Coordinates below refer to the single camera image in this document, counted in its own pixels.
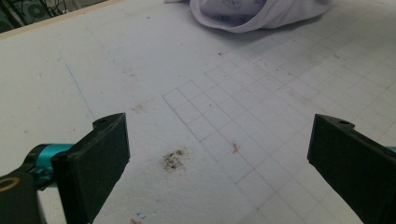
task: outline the crumpled cloth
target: crumpled cloth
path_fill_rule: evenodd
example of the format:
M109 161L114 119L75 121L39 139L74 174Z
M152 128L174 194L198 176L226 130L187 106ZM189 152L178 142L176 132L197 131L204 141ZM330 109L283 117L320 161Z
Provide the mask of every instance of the crumpled cloth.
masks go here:
M232 33L276 28L313 18L326 12L331 4L332 0L190 0L198 22Z

